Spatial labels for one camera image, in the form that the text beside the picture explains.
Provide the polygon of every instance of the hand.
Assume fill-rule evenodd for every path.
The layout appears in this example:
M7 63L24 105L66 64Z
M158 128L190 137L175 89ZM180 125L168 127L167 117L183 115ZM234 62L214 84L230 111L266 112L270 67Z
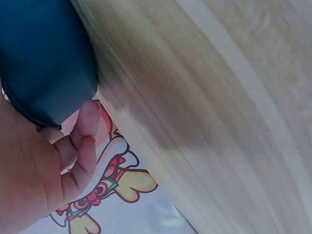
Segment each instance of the hand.
M96 168L99 111L85 102L71 134L51 144L0 94L0 233L18 233L83 192Z

